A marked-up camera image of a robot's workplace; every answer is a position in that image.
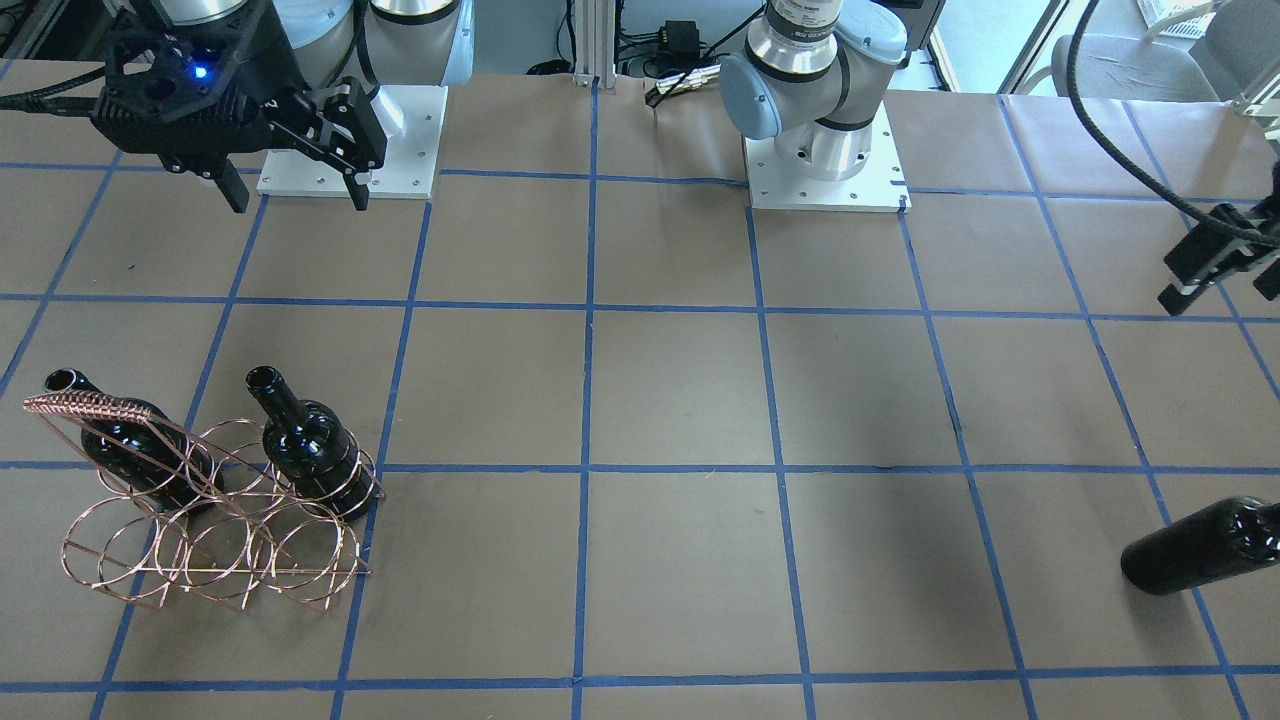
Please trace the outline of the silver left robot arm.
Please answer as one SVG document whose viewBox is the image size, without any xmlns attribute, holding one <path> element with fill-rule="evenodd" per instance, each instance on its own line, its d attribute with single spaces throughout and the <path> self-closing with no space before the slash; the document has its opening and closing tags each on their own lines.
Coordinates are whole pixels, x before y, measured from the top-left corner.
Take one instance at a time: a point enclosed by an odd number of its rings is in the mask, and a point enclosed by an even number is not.
<svg viewBox="0 0 1280 720">
<path fill-rule="evenodd" d="M 1254 272 L 1277 297 L 1277 193 L 1249 210 L 1210 211 L 1142 170 L 1096 124 L 1085 90 L 1196 101 L 1212 88 L 1187 53 L 1149 38 L 1092 33 L 1082 18 L 1050 69 L 1084 131 L 1128 174 L 1196 220 L 1165 256 L 1164 310 L 1183 314 L 1212 284 Z M 719 91 L 742 136 L 751 200 L 762 209 L 904 211 L 910 206 L 883 99 L 908 54 L 904 23 L 872 1 L 768 1 L 745 47 L 719 63 Z"/>
</svg>

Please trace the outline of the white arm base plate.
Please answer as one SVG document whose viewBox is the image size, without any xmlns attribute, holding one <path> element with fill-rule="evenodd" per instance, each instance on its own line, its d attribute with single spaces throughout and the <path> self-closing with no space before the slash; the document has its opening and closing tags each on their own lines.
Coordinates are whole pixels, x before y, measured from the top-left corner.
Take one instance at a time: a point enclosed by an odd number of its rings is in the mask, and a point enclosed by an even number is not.
<svg viewBox="0 0 1280 720">
<path fill-rule="evenodd" d="M 772 138 L 742 141 L 755 209 L 899 213 L 913 208 L 883 102 L 869 126 L 818 120 Z"/>
<path fill-rule="evenodd" d="M 335 114 L 329 140 L 335 161 L 314 160 L 298 150 L 271 150 L 256 190 L 262 196 L 351 199 L 352 188 L 370 199 L 429 201 L 449 90 L 442 86 L 383 85 L 347 120 Z"/>
</svg>

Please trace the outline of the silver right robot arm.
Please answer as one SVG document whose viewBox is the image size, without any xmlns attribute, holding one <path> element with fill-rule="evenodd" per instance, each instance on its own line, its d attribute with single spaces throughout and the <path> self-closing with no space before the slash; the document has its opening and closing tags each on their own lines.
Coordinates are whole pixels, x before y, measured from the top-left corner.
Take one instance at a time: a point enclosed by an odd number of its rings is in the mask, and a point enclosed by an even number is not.
<svg viewBox="0 0 1280 720">
<path fill-rule="evenodd" d="M 133 1 L 95 120 L 127 151 L 250 192 L 428 200 L 452 86 L 474 70 L 471 1 Z"/>
</svg>

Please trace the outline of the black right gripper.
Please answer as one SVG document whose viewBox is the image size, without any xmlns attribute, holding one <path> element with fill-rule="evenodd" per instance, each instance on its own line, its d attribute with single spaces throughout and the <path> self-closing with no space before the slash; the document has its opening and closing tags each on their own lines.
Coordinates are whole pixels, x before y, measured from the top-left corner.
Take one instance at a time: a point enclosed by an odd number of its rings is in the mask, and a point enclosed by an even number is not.
<svg viewBox="0 0 1280 720">
<path fill-rule="evenodd" d="M 246 214 L 251 193 L 230 155 L 293 150 L 339 172 L 355 209 L 365 211 L 388 143 L 372 100 L 356 78 L 325 88 L 323 104 L 296 90 L 257 101 L 232 85 L 205 108 L 205 179 Z"/>
</svg>

